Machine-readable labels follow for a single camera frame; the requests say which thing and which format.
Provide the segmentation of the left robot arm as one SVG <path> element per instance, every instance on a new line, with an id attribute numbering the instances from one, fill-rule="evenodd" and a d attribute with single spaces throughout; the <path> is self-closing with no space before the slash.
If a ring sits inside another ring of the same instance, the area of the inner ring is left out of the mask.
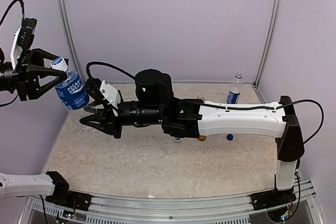
<path id="1" fill-rule="evenodd" d="M 66 72 L 47 68 L 44 60 L 58 57 L 42 49 L 23 52 L 16 66 L 1 56 L 1 91 L 17 92 L 21 101 L 37 100 L 67 79 Z M 66 206 L 73 201 L 69 184 L 58 172 L 38 175 L 11 175 L 1 173 L 1 199 L 41 195 L 56 199 Z"/>

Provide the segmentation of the clear bottle white cap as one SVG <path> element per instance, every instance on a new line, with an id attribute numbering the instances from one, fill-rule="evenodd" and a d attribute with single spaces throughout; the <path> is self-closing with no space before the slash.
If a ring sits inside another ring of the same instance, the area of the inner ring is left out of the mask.
<path id="1" fill-rule="evenodd" d="M 202 102 L 205 101 L 205 98 L 204 98 L 204 96 L 202 96 L 202 95 L 198 95 L 196 98 L 197 98 L 198 100 L 201 100 Z"/>

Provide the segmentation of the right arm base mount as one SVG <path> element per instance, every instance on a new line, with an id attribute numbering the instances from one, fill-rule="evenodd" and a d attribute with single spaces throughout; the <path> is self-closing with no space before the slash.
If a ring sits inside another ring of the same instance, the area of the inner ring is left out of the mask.
<path id="1" fill-rule="evenodd" d="M 272 189 L 251 195 L 254 210 L 280 206 L 296 200 L 293 188 L 289 190 Z"/>

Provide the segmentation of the white Pocari Sweat cap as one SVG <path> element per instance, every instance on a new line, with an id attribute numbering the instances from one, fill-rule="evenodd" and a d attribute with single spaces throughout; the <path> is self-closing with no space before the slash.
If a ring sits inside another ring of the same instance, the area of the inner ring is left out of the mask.
<path id="1" fill-rule="evenodd" d="M 180 143 L 181 142 L 181 138 L 180 137 L 175 137 L 174 138 L 174 142 L 175 143 Z"/>

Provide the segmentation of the blue label clear bottle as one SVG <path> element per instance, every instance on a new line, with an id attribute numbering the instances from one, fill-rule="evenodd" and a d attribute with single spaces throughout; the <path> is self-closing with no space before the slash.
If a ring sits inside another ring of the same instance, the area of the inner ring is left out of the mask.
<path id="1" fill-rule="evenodd" d="M 226 103 L 237 104 L 242 89 L 243 89 L 243 75 L 241 73 L 236 73 L 233 81 L 230 84 Z"/>

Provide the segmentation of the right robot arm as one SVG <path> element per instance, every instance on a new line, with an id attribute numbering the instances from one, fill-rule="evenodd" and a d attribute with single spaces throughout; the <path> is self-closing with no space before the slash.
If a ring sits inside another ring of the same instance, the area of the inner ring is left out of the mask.
<path id="1" fill-rule="evenodd" d="M 220 104 L 174 96 L 171 77 L 154 69 L 133 77 L 135 101 L 125 101 L 121 92 L 106 81 L 89 77 L 86 88 L 100 105 L 95 114 L 80 123 L 114 138 L 124 126 L 160 125 L 177 138 L 202 138 L 219 134 L 273 137 L 277 143 L 276 188 L 269 192 L 273 205 L 281 204 L 293 187 L 298 160 L 305 149 L 301 127 L 292 101 L 282 96 L 268 104 Z"/>

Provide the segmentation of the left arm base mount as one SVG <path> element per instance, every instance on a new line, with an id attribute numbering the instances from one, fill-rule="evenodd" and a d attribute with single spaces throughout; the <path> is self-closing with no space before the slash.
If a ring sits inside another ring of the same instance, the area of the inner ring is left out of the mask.
<path id="1" fill-rule="evenodd" d="M 55 186 L 53 194 L 46 196 L 47 202 L 74 210 L 89 210 L 92 199 L 90 194 L 70 190 L 68 182 L 56 171 L 48 171 L 46 175 L 52 179 Z"/>

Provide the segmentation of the small blue bottle white cap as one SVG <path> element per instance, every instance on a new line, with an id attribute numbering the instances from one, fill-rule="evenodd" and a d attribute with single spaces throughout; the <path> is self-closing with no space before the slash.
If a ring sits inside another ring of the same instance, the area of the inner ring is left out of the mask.
<path id="1" fill-rule="evenodd" d="M 75 70 L 65 72 L 67 79 L 57 86 L 55 90 L 68 111 L 81 110 L 89 103 L 89 95 L 79 73 Z"/>

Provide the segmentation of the brown bottle cap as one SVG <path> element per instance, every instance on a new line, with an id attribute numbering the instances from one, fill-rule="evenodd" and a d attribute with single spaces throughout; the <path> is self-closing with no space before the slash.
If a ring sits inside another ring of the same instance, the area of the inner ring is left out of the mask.
<path id="1" fill-rule="evenodd" d="M 199 140 L 199 141 L 205 141 L 205 140 L 206 140 L 206 136 L 200 136 L 200 137 L 198 138 L 198 140 Z"/>

